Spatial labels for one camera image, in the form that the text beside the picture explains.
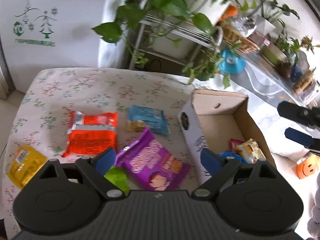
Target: tiled floor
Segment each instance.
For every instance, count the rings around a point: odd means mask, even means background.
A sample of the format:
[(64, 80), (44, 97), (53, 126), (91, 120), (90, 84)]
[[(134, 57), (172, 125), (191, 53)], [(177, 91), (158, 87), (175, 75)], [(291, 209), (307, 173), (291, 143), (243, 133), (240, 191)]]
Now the tiled floor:
[[(20, 103), (24, 97), (24, 94), (19, 91), (14, 91), (7, 99), (0, 99), (0, 125), (1, 125), (1, 136), (0, 136), (0, 172), (2, 174), (2, 168), (4, 163), (4, 152), (5, 146), (8, 141), (8, 137), (12, 128), (12, 123), (17, 114)], [(3, 218), (2, 212), (2, 193), (0, 193), (0, 219)]]

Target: purple snack bag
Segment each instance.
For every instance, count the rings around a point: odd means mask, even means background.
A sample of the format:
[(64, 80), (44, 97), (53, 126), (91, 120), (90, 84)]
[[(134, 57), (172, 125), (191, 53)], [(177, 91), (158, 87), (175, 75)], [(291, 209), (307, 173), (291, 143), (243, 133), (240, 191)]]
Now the purple snack bag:
[(177, 189), (190, 170), (190, 165), (173, 157), (148, 127), (117, 154), (115, 164), (132, 173), (142, 188), (157, 191)]

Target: blue snack bag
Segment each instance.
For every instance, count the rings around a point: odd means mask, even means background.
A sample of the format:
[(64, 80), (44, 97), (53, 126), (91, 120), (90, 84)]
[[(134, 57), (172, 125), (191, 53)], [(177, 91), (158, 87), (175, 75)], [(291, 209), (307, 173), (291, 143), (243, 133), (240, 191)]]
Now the blue snack bag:
[(128, 131), (143, 131), (149, 127), (153, 133), (169, 135), (168, 123), (163, 110), (132, 105), (127, 118)]

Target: yellow snack bag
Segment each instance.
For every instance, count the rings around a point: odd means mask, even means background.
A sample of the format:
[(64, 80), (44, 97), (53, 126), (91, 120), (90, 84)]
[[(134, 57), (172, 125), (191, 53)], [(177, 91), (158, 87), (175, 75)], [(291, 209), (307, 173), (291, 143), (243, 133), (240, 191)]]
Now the yellow snack bag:
[(29, 145), (19, 147), (7, 173), (9, 179), (22, 189), (46, 163), (47, 157)]

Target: table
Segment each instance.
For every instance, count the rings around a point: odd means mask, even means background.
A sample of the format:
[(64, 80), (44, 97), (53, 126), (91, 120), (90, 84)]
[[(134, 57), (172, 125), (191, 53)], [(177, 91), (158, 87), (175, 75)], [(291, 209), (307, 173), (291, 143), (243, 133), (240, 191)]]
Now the table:
[[(20, 231), (12, 214), (12, 203), (20, 190), (6, 175), (14, 153), (20, 145), (29, 144), (48, 158), (58, 158), (63, 163), (71, 162), (72, 159), (62, 158), (61, 154), (66, 148), (65, 134), (72, 110), (86, 114), (117, 111), (119, 113), (118, 145), (122, 148), (140, 135), (140, 133), (125, 130), (126, 111), (130, 105), (163, 109), (171, 134), (155, 135), (155, 137), (175, 157), (193, 166), (193, 159), (184, 142), (177, 115), (184, 103), (190, 99), (194, 88), (223, 90), (223, 83), (221, 75), (207, 82), (195, 81), (189, 86), (186, 85), (187, 82), (188, 78), (181, 76), (112, 68), (63, 68), (41, 71), (20, 105), (5, 153), (2, 185), (6, 214), (4, 221), (8, 239), (13, 238)], [(249, 95), (248, 112), (264, 133), (271, 152), (292, 160), (298, 160), (301, 157), (302, 146), (287, 140), (283, 134), (288, 126), (303, 131), (300, 126), (280, 118), (274, 107), (234, 82), (231, 82), (227, 91)], [(280, 173), (298, 192), (305, 206), (307, 205), (304, 219), (298, 226), (300, 235), (307, 236), (306, 221), (309, 218), (310, 185), (312, 183), (315, 185), (313, 176), (300, 181), (291, 170), (294, 166), (293, 161), (289, 162), (289, 159), (276, 154), (273, 154), (273, 157)], [(180, 189), (192, 191), (198, 185), (195, 168), (192, 167)], [(130, 186), (133, 189), (138, 188), (134, 183)]]

